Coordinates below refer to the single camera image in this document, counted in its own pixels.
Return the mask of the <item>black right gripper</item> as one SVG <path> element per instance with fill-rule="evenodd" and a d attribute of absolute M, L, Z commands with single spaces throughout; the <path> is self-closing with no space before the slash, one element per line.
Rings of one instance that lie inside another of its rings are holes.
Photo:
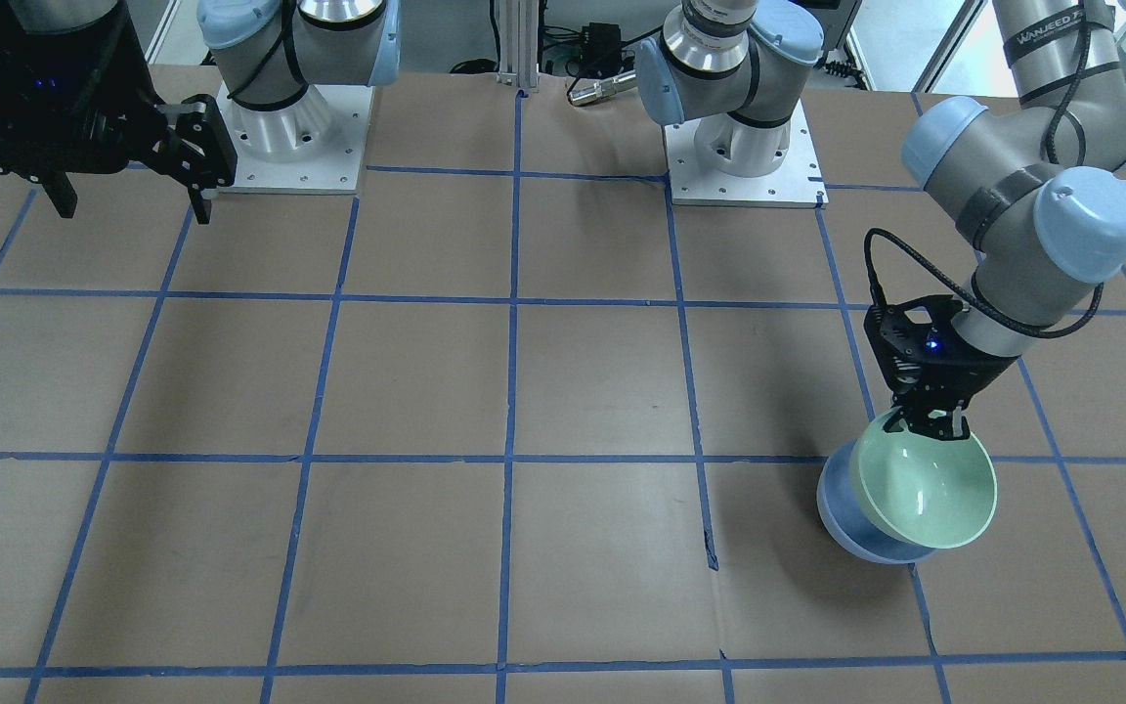
<path fill-rule="evenodd" d="M 128 5 L 0 1 L 0 173 L 41 182 L 59 217 L 74 219 L 68 172 L 115 173 L 131 161 L 182 184 L 202 226 L 236 179 L 216 98 L 162 103 Z"/>

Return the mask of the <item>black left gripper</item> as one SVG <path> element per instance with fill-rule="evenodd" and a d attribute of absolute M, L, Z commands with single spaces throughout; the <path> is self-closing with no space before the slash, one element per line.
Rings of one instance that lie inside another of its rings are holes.
<path fill-rule="evenodd" d="M 962 311 L 960 300 L 944 294 L 867 309 L 864 333 L 893 396 L 882 415 L 882 433 L 927 437 L 927 412 L 932 412 L 933 440 L 973 437 L 969 402 L 1015 358 L 988 355 L 966 342 L 951 326 Z"/>

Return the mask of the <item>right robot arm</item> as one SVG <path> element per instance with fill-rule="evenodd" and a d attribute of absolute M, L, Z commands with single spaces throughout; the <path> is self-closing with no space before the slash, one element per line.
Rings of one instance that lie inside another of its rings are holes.
<path fill-rule="evenodd" d="M 329 137 L 321 86 L 397 79 L 393 1 L 202 1 L 196 18 L 227 108 L 157 93 L 125 1 L 0 1 L 0 175 L 70 219 L 71 173 L 140 163 L 179 182 L 206 224 L 242 152 L 283 161 Z"/>

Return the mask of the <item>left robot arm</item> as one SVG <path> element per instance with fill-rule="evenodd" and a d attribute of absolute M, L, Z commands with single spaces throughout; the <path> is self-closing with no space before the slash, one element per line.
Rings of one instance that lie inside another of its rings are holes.
<path fill-rule="evenodd" d="M 1103 1 L 997 1 L 1020 108 L 956 95 L 915 121 L 904 169 L 982 262 L 964 285 L 886 298 L 870 271 L 864 333 L 892 393 L 883 433 L 969 438 L 965 411 L 1126 262 L 1126 81 Z M 640 103 L 663 126 L 698 121 L 720 172 L 770 173 L 825 32 L 790 1 L 683 1 L 634 52 Z"/>

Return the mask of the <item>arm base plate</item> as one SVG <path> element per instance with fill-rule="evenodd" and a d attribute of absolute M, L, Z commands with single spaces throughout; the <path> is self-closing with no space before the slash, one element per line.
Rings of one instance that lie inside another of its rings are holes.
<path fill-rule="evenodd" d="M 216 93 L 238 152 L 232 195 L 356 195 L 370 127 L 370 86 L 313 84 L 300 103 L 256 112 Z"/>
<path fill-rule="evenodd" d="M 685 206 L 825 206 L 825 179 L 802 103 L 762 130 L 727 114 L 663 130 L 671 203 Z"/>

